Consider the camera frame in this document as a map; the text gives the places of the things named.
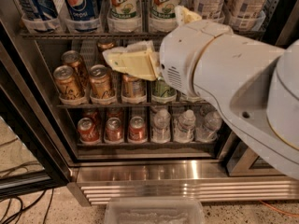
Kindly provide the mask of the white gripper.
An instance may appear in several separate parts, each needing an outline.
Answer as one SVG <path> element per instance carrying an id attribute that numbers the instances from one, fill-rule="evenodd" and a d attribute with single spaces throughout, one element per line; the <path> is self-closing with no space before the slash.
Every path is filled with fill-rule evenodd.
<path id="1" fill-rule="evenodd" d="M 228 25 L 202 20 L 184 6 L 176 6 L 175 15 L 178 27 L 164 37 L 159 53 L 151 40 L 140 41 L 104 51 L 107 64 L 114 71 L 148 81 L 158 79 L 162 72 L 170 87 L 195 96 L 193 73 L 199 58 L 211 42 L 221 35 L 231 35 L 233 30 Z"/>

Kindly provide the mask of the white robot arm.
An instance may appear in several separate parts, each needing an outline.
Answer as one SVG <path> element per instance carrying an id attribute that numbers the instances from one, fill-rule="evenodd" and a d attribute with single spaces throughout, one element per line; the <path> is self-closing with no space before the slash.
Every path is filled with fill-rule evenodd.
<path id="1" fill-rule="evenodd" d="M 175 8 L 177 28 L 158 50 L 141 41 L 104 53 L 115 71 L 212 104 L 231 130 L 272 167 L 299 179 L 299 45 L 281 49 Z"/>

